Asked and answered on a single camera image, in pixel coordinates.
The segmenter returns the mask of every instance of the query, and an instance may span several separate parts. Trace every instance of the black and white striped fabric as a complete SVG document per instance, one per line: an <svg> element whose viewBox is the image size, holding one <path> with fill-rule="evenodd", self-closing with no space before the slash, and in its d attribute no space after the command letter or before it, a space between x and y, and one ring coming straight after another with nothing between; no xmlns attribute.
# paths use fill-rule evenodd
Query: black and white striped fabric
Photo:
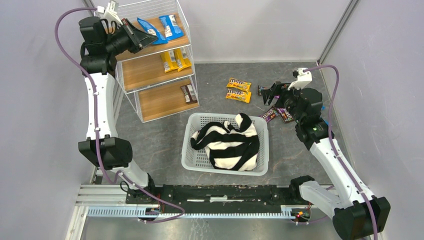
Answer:
<svg viewBox="0 0 424 240"><path fill-rule="evenodd" d="M209 122L191 136L195 150L204 148L215 169L248 171L256 168L259 137L252 120L244 113L235 117L239 129L230 122Z"/></svg>

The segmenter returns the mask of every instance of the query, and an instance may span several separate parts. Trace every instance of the white wire rack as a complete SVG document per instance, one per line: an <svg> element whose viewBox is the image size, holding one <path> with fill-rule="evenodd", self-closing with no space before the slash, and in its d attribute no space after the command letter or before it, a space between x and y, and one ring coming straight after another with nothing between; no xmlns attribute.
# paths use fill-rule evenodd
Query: white wire rack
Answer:
<svg viewBox="0 0 424 240"><path fill-rule="evenodd" d="M140 98L139 98L139 91L146 91L152 88L156 88L159 86L163 86L166 84L170 84L176 81L181 81L184 79L189 78L191 80L191 83L193 85L195 94L197 96L197 99L199 99L198 96L198 89L197 89L197 79L196 79L196 71L195 71L195 65L194 65L194 58L193 58L193 49L191 46L191 35L190 35L190 28L189 24L187 22L186 16L183 13L183 10L181 9L180 3L178 0L142 0L130 4L124 4L120 5L117 9L117 14L119 18L123 19L126 18L130 22L135 22L134 25L136 27L139 27L137 22L137 18L141 18L144 20L148 19L154 19L158 18L163 15L170 15L170 14L178 14L179 20L181 22L181 25L179 25L180 28L183 28L185 35L188 37L188 43L184 45L179 45L176 47L166 47L164 45L164 48L159 49L155 52L149 52L148 54L144 55L137 55L134 56L134 58L143 58L146 56L158 54L164 51L169 51L177 48L184 47L186 51L188 51L188 58L190 59L192 65L191 68L193 70L193 73L175 77L173 79L168 79L165 81L161 81L158 83L154 83L148 86L126 90L125 89L125 74L123 71L123 64L122 62L118 62L116 65L116 81L118 82L119 86L125 93L125 96L128 98L129 102L131 103L132 107L134 108L135 112L137 113L138 117L143 122L143 116L142 116L142 109L140 104Z"/></svg>

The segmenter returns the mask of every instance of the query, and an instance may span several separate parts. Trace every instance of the blue snack bag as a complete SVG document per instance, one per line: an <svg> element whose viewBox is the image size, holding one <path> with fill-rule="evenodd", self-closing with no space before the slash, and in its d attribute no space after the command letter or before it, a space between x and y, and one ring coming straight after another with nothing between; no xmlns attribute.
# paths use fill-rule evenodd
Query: blue snack bag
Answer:
<svg viewBox="0 0 424 240"><path fill-rule="evenodd" d="M145 21L139 17L137 17L138 24L146 31L148 34L155 35L157 40L152 44L167 44L168 40L159 32L155 26L150 24L148 21Z"/></svg>
<svg viewBox="0 0 424 240"><path fill-rule="evenodd" d="M168 41L181 38L184 33L181 28L177 25L175 15L164 15L159 17L162 22L163 28L165 29L165 38Z"/></svg>

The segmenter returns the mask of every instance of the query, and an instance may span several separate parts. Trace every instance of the gray table surface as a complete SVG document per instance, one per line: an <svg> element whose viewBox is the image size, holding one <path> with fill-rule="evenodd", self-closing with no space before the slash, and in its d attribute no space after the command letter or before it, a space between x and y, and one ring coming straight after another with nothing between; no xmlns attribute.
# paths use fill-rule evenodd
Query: gray table surface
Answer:
<svg viewBox="0 0 424 240"><path fill-rule="evenodd" d="M284 124L279 118L268 123L269 163L263 176L243 176L192 171L183 168L181 151L189 116L193 113L238 114L259 116L269 109L257 96L257 85L270 87L275 81L292 82L292 71L297 68L314 67L314 62L271 63L209 63L196 64L196 77L200 107L161 119L142 123L130 102L124 97L116 128L119 137L131 142L133 159L141 169L148 172L155 184L273 184L288 185L290 180L310 175L320 184L331 184L320 163L296 137L295 123ZM250 103L225 99L226 85L230 77L252 83ZM323 95L322 117L328 119L330 104L328 91L321 73L312 73L308 85ZM336 120L333 118L337 140L345 153Z"/></svg>

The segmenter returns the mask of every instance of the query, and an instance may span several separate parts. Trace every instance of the plastic basket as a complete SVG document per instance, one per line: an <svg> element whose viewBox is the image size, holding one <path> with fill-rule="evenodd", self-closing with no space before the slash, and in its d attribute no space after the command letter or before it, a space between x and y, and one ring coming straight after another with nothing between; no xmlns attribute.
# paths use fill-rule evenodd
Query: plastic basket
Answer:
<svg viewBox="0 0 424 240"><path fill-rule="evenodd" d="M257 154L256 168L250 171L233 171L215 169L206 155L204 149L199 151L194 150L190 145L190 138L195 133L202 129L207 123L229 121L235 128L238 125L235 121L236 115L218 114L218 113L193 113L188 118L187 126L185 127L184 142L182 144L182 166L187 170L219 173L219 174L235 174L248 176L262 176L268 171L269 160L269 140L268 140L268 125L267 122L258 116L250 116L254 127L256 128L259 137L259 152Z"/></svg>

